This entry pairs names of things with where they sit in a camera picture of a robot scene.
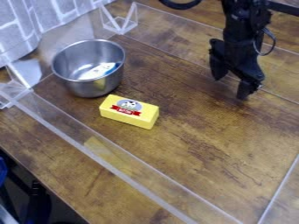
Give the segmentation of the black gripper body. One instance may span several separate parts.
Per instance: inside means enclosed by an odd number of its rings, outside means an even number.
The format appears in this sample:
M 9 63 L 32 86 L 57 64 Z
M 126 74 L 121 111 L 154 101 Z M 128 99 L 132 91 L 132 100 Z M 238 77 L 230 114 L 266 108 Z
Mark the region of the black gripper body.
M 209 40 L 209 54 L 225 60 L 228 71 L 241 80 L 261 81 L 257 64 L 264 30 L 270 20 L 266 0 L 220 0 L 225 16 L 222 40 Z

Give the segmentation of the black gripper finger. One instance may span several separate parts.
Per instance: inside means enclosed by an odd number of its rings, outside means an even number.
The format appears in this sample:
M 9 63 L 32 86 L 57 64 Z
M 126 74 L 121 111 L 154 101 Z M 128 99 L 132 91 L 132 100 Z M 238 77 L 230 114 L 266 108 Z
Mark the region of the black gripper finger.
M 225 60 L 213 53 L 209 55 L 209 70 L 216 81 L 220 80 L 228 73 Z
M 237 95 L 240 100 L 245 100 L 250 94 L 253 94 L 261 86 L 261 83 L 254 80 L 241 80 L 237 85 Z

